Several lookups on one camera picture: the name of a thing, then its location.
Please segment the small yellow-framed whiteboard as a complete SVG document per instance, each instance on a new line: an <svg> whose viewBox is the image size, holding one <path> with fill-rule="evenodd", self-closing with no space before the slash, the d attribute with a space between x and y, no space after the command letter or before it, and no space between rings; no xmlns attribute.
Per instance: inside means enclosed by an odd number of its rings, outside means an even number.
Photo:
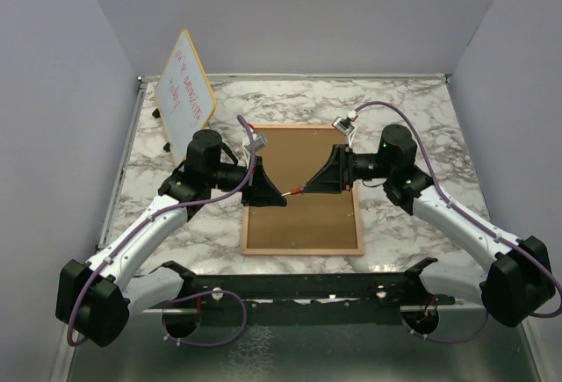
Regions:
<svg viewBox="0 0 562 382"><path fill-rule="evenodd" d="M193 134L208 125L217 106L212 86L185 29L179 33L156 85L155 102L172 161L178 165L185 158Z"/></svg>

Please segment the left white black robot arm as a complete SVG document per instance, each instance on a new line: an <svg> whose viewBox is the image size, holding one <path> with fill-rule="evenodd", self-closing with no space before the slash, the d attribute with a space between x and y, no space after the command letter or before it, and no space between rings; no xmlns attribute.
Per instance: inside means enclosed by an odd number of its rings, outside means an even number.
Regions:
<svg viewBox="0 0 562 382"><path fill-rule="evenodd" d="M246 162L238 163L219 133L195 132L185 159L160 186L147 210L113 243L80 263L71 260L61 270L55 316L67 324L67 342L80 345L79 333L100 347L112 343L133 313L169 301L181 307L193 299L194 286L169 267L154 276L135 276L140 266L172 233L204 206L236 193L253 207L284 207L286 198L267 177L257 150L267 140L252 127L243 148Z"/></svg>

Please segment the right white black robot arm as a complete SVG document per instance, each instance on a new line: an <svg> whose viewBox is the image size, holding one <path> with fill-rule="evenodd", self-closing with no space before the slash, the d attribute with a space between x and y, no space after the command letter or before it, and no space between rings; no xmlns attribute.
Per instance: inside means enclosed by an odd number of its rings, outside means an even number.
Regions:
<svg viewBox="0 0 562 382"><path fill-rule="evenodd" d="M335 145L324 166L304 185L305 193L349 191L356 180L383 179L387 198L409 215L437 228L465 250L478 269L421 262L403 283L405 297L422 304L434 294L482 305L513 328L555 294L544 243L507 233L459 204L415 164L417 145L401 125L386 126L375 154Z"/></svg>

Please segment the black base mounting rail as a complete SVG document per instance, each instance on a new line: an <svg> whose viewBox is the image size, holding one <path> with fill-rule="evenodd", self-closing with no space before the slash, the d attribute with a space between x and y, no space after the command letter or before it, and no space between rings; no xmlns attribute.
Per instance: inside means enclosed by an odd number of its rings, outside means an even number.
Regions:
<svg viewBox="0 0 562 382"><path fill-rule="evenodd" d="M288 275L197 275L177 264L180 303L164 307L166 321L207 327L399 325L400 309L451 305L426 291L410 271Z"/></svg>

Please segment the blue red screwdriver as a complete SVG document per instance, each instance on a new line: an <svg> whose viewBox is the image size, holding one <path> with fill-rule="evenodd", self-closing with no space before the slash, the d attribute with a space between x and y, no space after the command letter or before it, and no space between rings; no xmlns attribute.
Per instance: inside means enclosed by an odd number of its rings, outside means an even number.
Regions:
<svg viewBox="0 0 562 382"><path fill-rule="evenodd" d="M304 187L304 186L300 186L300 187L297 187L297 188L295 188L295 189L292 189L292 190L290 190L290 191L288 191L288 192L283 193L283 196L284 196L284 197L290 197L290 196L299 195L299 194L302 194L302 193L304 192L304 190L305 190L305 187Z"/></svg>

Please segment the pink picture frame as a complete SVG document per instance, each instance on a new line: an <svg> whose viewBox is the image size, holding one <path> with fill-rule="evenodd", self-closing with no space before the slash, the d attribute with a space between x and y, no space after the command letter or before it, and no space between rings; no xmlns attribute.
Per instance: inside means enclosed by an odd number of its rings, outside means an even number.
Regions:
<svg viewBox="0 0 562 382"><path fill-rule="evenodd" d="M259 150L269 179L287 193L304 185L346 138L330 125L255 124L268 144ZM285 207L247 207L241 231L246 256L361 256L358 189L297 194Z"/></svg>

